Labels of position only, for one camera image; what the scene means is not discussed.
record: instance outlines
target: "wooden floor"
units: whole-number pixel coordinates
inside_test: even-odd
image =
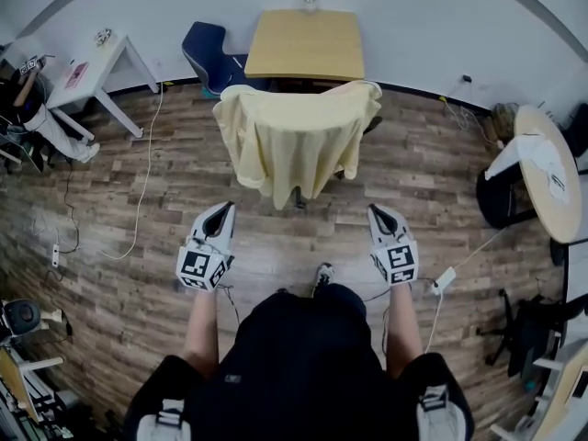
[[[135,139],[105,112],[83,122],[102,148],[91,163],[73,165],[67,199],[75,206],[81,247],[61,256],[61,282],[49,276],[42,285],[56,241],[52,229],[58,228],[63,250],[75,243],[63,203],[68,164],[60,161],[42,175],[25,164],[0,176],[2,297],[31,298],[66,312],[73,338],[30,348],[37,356],[64,356],[66,363],[52,369],[52,377],[79,392],[98,419],[107,409],[122,415],[162,357],[180,350],[191,298],[175,283],[176,254],[193,220],[213,204],[232,200],[237,205],[236,259],[223,283],[234,285],[242,318],[278,288],[308,293],[323,261],[331,262],[337,280],[364,299],[385,290],[368,254],[366,208],[371,202],[406,217],[419,243],[423,278],[438,277],[495,233],[475,199],[476,176],[495,153],[477,128],[460,130],[438,101],[386,92],[380,111],[384,120],[362,141],[357,178],[333,179],[304,211],[289,204],[278,211],[271,199],[239,185],[211,116],[215,101],[203,98],[199,85],[185,85],[164,94],[153,128],[153,166],[137,245],[123,260],[108,259],[96,249],[120,255],[132,244],[149,125],[159,96],[140,92],[116,101],[146,135]],[[509,420],[531,406],[533,394],[523,391],[520,380],[506,377],[507,354],[495,367],[484,365],[498,340],[476,336],[476,327],[502,322],[498,289],[506,288],[514,301],[534,296],[537,285],[557,297],[561,281],[561,270],[548,258],[548,236],[533,220],[503,232],[459,269],[447,290],[433,349],[444,355],[465,390],[477,439],[489,438],[489,426],[497,420],[510,426]],[[425,279],[413,286],[425,343],[436,306],[428,287]],[[223,294],[219,302],[224,354],[237,322]],[[380,356],[386,307],[386,298],[367,304]],[[34,337],[47,341],[63,335],[62,328],[57,331]]]

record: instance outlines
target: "plug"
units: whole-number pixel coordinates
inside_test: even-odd
[[[456,270],[453,269],[453,266],[450,266],[448,269],[446,269],[443,274],[435,280],[433,286],[431,286],[431,291],[433,294],[436,296],[443,294],[443,291],[445,291],[447,286],[453,282],[456,276]]]

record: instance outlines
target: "round table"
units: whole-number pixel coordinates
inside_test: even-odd
[[[514,135],[523,135],[534,130],[550,140],[560,155],[570,197],[568,204],[551,196],[547,174],[531,160],[521,160],[489,180],[484,176],[484,169],[478,176],[476,185],[478,204],[484,219],[494,228],[502,229],[539,217],[543,227],[556,243],[570,243],[576,237],[582,219],[582,193],[578,169],[568,144],[553,121],[535,107],[520,107],[514,120]],[[525,180],[533,208],[513,213],[513,184],[521,178]]]

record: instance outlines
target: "shoe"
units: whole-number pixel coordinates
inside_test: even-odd
[[[91,158],[94,158],[96,156],[96,154],[98,153],[98,151],[100,150],[100,144],[94,143],[90,146],[90,152],[89,152],[89,156],[88,156],[88,160],[90,160]]]
[[[314,290],[312,296],[316,296],[325,286],[328,286],[334,282],[334,268],[330,263],[323,263],[316,270],[316,283],[314,284]]]

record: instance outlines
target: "yellow cloth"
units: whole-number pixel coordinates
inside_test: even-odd
[[[320,95],[225,89],[212,109],[239,183],[283,209],[294,187],[317,198],[329,177],[357,174],[359,143],[380,109],[377,84],[354,81]]]

